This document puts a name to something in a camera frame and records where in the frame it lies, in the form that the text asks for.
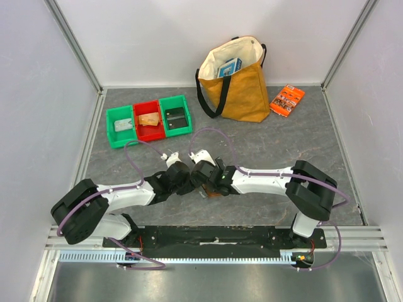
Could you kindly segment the brown leather card holder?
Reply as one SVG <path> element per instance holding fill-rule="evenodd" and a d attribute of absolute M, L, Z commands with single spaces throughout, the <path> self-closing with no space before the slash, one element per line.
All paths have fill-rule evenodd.
<path fill-rule="evenodd" d="M 203 198 L 214 198 L 221 196 L 220 193 L 211 192 L 208 190 L 206 185 L 202 185 L 199 189 L 199 193 Z"/>

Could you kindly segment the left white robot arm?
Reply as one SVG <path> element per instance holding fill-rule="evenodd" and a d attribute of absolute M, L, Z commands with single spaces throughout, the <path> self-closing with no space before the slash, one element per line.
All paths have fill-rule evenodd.
<path fill-rule="evenodd" d="M 58 225 L 57 235 L 75 245 L 90 236 L 112 237 L 123 246 L 132 247 L 139 233 L 123 215 L 111 212 L 131 206 L 150 206 L 166 201 L 171 195 L 193 190 L 190 168 L 183 162 L 171 164 L 138 182 L 114 186 L 96 185 L 91 179 L 76 184 L 51 209 Z"/>

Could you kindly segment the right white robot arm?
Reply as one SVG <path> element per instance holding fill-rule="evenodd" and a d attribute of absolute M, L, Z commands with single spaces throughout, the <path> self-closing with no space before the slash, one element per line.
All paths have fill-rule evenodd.
<path fill-rule="evenodd" d="M 194 187 L 223 196 L 231 194 L 265 193 L 286 196 L 297 207 L 289 242 L 304 247 L 310 242 L 318 223 L 330 217 L 338 183 L 304 160 L 283 169 L 247 169 L 201 160 L 195 164 L 190 180 Z"/>

